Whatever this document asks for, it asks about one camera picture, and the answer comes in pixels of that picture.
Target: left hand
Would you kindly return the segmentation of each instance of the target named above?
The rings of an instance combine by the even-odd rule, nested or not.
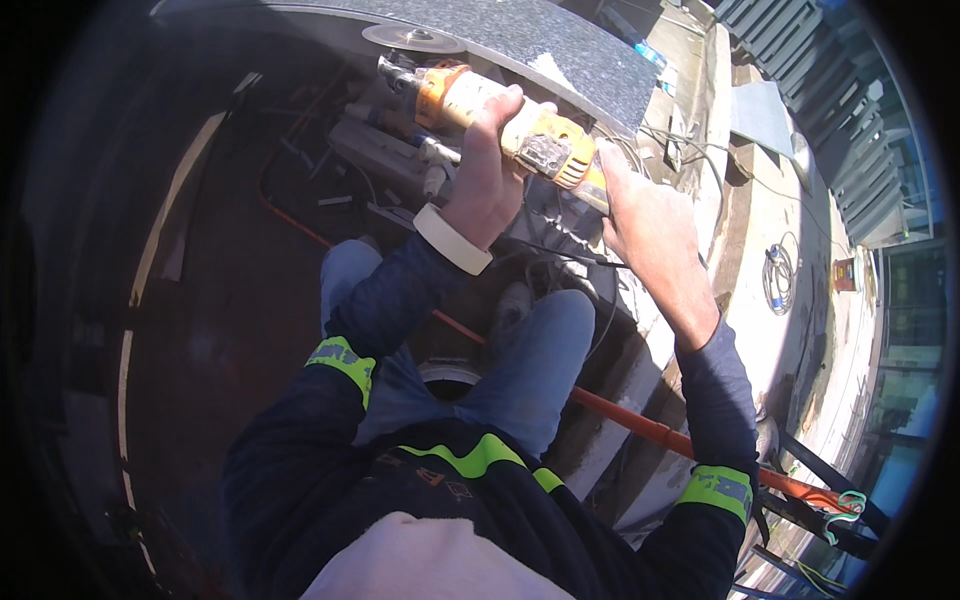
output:
[[[487,100],[464,134],[452,199],[441,210],[444,220],[482,251],[503,233],[523,203],[523,176],[528,172],[500,151],[500,128],[522,103],[523,90],[516,84]],[[556,111],[549,103],[544,108]]]

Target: right hand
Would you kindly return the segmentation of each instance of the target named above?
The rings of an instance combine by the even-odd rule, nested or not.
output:
[[[604,242],[630,266],[677,336],[677,348],[702,348],[720,318],[697,255],[693,201],[632,171],[614,144],[597,140],[610,217]]]

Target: neon yellow cuff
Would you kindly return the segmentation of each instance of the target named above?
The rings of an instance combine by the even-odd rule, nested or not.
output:
[[[347,338],[337,336],[320,342],[304,366],[310,365],[329,365],[352,379],[363,394],[363,409],[367,410],[367,404],[370,402],[371,374],[373,367],[376,366],[375,360],[360,358],[350,348]]]
[[[693,470],[693,478],[677,500],[677,504],[685,502],[710,504],[730,511],[746,525],[750,507],[754,504],[750,476],[729,467],[698,465]]]

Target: worker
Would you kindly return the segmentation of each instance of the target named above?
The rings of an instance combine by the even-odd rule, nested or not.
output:
[[[522,202],[497,131],[517,86],[464,139],[441,216],[485,251]],[[637,551],[540,462],[593,335],[576,290],[496,310],[489,372],[466,395],[427,391],[405,340],[470,277],[414,233],[381,259],[363,241],[321,268],[322,341],[240,434],[222,498],[250,598],[724,598],[756,492],[750,383],[698,262],[692,201],[598,141],[607,246],[675,334],[697,466]]]

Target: gray granite countertop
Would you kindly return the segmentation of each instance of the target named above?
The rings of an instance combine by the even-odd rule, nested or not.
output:
[[[399,21],[450,34],[466,42],[471,53],[543,85],[630,135],[657,81],[654,65],[626,43],[547,0],[166,0],[155,15],[237,8]],[[551,60],[573,91],[533,66]]]

